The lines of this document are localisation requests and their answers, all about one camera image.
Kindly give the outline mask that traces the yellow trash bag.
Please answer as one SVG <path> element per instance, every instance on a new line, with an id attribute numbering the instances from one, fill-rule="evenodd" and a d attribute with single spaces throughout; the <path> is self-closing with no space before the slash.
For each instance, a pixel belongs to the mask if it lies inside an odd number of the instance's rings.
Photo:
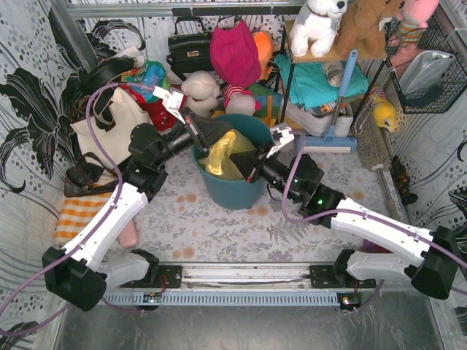
<path id="1" fill-rule="evenodd" d="M 209 148 L 208 155 L 201 157 L 198 164 L 208 173 L 219 179 L 228 181 L 242 180 L 241 172 L 230 160 L 236 153 L 255 150 L 254 144 L 240 132 L 233 129 L 225 133 Z"/>

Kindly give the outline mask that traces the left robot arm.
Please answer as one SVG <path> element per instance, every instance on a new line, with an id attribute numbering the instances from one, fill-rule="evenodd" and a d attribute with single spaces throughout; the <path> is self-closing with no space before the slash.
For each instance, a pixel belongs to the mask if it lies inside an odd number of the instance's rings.
<path id="1" fill-rule="evenodd" d="M 233 126 L 208 120 L 185 107 L 182 122 L 161 135 L 142 123 L 130 135 L 130 161 L 110 199 L 89 224 L 63 248 L 49 248 L 42 256 L 48 291 L 81 311 L 94 308 L 104 294 L 128 284 L 153 287 L 162 281 L 159 260 L 142 249 L 105 262 L 104 256 L 124 227 L 159 192 L 166 180 L 166 161 L 196 146 L 206 152 Z"/>

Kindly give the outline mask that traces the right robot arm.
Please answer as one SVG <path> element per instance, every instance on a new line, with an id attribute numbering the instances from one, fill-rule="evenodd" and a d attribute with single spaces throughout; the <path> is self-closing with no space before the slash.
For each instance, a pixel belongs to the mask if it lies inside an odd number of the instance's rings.
<path id="1" fill-rule="evenodd" d="M 270 155 L 264 144 L 253 151 L 234 153 L 230 159 L 247 182 L 265 180 L 283 199 L 297 203 L 299 215 L 313 225 L 343 230 L 385 249 L 383 253 L 342 250 L 331 273 L 337 284 L 356 287 L 371 279 L 408 281 L 428 297 L 449 297 L 464 261 L 455 234 L 448 228 L 411 226 L 359 205 L 322 184 L 323 171 L 308 154 L 295 157 L 286 166 Z"/>

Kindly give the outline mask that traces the magenta cloth bag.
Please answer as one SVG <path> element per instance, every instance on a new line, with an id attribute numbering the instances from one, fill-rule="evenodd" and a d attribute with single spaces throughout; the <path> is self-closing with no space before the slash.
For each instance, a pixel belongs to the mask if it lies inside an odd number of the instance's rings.
<path id="1" fill-rule="evenodd" d="M 230 29 L 214 29 L 210 59 L 219 78 L 230 85 L 248 88 L 260 78 L 258 49 L 243 20 Z"/>

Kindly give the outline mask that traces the cream plush lamb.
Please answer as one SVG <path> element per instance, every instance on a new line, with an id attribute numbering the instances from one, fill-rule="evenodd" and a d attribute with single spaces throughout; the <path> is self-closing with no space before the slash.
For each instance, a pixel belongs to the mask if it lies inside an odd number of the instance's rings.
<path id="1" fill-rule="evenodd" d="M 210 118 L 219 105 L 220 86 L 207 71 L 192 73 L 181 84 L 181 90 L 186 96 L 185 105 L 201 117 Z"/>

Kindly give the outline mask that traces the pink head plush doll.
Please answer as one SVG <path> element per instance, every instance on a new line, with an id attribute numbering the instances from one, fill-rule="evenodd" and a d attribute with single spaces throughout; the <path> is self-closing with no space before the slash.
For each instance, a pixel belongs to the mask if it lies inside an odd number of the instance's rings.
<path id="1" fill-rule="evenodd" d="M 261 108 L 252 91 L 239 86 L 227 84 L 224 91 L 224 108 L 226 114 L 245 114 L 253 116 Z"/>

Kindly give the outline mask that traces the rainbow folded cloth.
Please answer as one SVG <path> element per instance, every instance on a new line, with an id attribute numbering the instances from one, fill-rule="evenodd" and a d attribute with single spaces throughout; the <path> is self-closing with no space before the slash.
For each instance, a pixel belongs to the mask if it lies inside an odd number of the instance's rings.
<path id="1" fill-rule="evenodd" d="M 269 127 L 273 126 L 279 117 L 282 95 L 274 92 L 273 90 L 270 90 L 267 87 L 259 85 L 258 83 L 255 83 L 245 89 L 252 91 L 255 99 L 261 105 L 261 108 L 256 111 L 252 117 L 259 119 Z M 219 105 L 218 108 L 216 108 L 216 110 L 213 111 L 212 118 L 226 114 L 224 101 L 225 99 L 223 96 L 223 102 Z"/>

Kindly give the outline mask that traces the pink sponge roll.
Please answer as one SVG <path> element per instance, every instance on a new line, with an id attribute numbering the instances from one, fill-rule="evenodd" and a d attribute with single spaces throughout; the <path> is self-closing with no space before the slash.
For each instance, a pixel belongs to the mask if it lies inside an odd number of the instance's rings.
<path id="1" fill-rule="evenodd" d="M 122 229 L 117 237 L 117 240 L 122 248 L 129 249 L 139 243 L 139 235 L 136 229 L 135 222 L 131 219 Z"/>

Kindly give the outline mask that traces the yellow plush toy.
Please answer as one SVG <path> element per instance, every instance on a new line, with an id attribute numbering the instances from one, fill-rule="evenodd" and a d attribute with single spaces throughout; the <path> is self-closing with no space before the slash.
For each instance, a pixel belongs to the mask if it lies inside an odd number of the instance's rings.
<path id="1" fill-rule="evenodd" d="M 395 131 L 396 110 L 388 101 L 385 91 L 379 88 L 373 89 L 368 99 L 377 126 L 379 128 L 385 128 L 389 132 Z"/>

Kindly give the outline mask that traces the black orange cloth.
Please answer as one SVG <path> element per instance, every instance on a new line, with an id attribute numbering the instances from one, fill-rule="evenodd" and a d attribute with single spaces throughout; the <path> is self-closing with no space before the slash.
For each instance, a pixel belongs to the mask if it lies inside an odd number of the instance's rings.
<path id="1" fill-rule="evenodd" d="M 418 196 L 410 192 L 410 178 L 407 175 L 406 168 L 396 155 L 391 160 L 390 174 L 394 185 L 397 188 L 402 204 L 404 206 L 408 206 L 415 203 L 418 199 Z"/>

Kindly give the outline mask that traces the orange checkered towel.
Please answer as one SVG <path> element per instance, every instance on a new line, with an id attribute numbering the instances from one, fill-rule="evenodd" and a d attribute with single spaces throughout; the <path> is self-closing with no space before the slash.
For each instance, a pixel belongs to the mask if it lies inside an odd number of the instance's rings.
<path id="1" fill-rule="evenodd" d="M 55 226 L 58 245 L 71 241 L 98 214 L 111 194 L 66 198 Z"/>

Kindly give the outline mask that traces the white plush dog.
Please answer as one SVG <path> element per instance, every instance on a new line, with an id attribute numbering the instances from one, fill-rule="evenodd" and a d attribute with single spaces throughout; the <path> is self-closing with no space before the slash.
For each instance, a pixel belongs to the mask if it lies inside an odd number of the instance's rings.
<path id="1" fill-rule="evenodd" d="M 294 20 L 290 32 L 290 51 L 294 57 L 311 53 L 316 58 L 332 48 L 348 1 L 308 0 Z"/>

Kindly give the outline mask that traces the brown teddy bear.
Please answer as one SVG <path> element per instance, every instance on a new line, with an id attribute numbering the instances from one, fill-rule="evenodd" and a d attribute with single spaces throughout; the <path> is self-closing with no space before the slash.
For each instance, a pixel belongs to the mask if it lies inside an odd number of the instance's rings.
<path id="1" fill-rule="evenodd" d="M 374 57 L 385 54 L 385 24 L 401 14 L 405 1 L 402 0 L 359 0 L 354 1 L 344 13 L 338 36 L 336 51 L 347 56 L 362 41 L 368 53 Z"/>

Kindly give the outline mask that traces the silver foil pouch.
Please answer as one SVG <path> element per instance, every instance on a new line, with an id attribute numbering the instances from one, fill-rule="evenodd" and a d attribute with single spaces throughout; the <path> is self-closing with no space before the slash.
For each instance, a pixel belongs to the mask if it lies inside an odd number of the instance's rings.
<path id="1" fill-rule="evenodd" d="M 434 85 L 455 59 L 455 55 L 448 52 L 422 51 L 399 79 L 401 92 L 407 95 Z"/>

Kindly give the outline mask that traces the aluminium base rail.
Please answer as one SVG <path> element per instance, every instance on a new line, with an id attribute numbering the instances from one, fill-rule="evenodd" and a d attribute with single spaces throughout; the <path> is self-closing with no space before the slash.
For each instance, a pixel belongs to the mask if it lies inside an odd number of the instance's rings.
<path id="1" fill-rule="evenodd" d="M 400 260 L 385 264 L 383 277 L 342 284 L 331 264 L 163 263 L 154 283 L 129 281 L 104 294 L 112 306 L 330 306 L 354 308 L 380 284 L 409 287 Z"/>

